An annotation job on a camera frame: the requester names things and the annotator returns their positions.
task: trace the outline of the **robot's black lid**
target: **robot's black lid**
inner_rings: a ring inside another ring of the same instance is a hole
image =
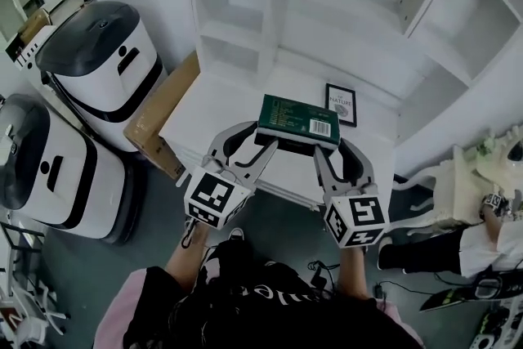
[[[0,151],[0,204],[7,209],[25,206],[33,190],[50,127],[49,111],[38,100],[12,95],[0,108],[0,141],[12,126],[11,151]]]
[[[72,15],[36,55],[41,71],[81,77],[103,65],[140,22],[138,11],[120,2],[93,2]]]

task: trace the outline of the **shoe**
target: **shoe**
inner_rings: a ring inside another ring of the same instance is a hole
[[[392,239],[390,237],[385,237],[380,243],[379,243],[379,247],[378,247],[378,263],[377,263],[377,266],[378,266],[378,270],[379,271],[382,271],[382,268],[379,266],[379,255],[381,254],[383,248],[385,246],[389,246],[393,244],[392,242]]]
[[[229,235],[229,240],[245,240],[244,231],[241,228],[234,228]]]

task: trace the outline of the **picture frame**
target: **picture frame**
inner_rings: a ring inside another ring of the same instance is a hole
[[[327,83],[325,88],[325,108],[336,112],[340,123],[349,127],[358,126],[356,92],[352,89]]]

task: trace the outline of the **white marker cube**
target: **white marker cube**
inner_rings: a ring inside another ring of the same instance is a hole
[[[221,230],[245,206],[250,194],[251,190],[241,185],[196,168],[184,198],[186,214]]]
[[[376,244],[389,225],[388,211],[373,195],[332,198],[324,220],[340,248]]]

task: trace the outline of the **barcode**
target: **barcode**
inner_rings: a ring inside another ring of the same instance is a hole
[[[319,136],[330,136],[330,124],[311,119],[309,132],[311,134],[318,134]]]

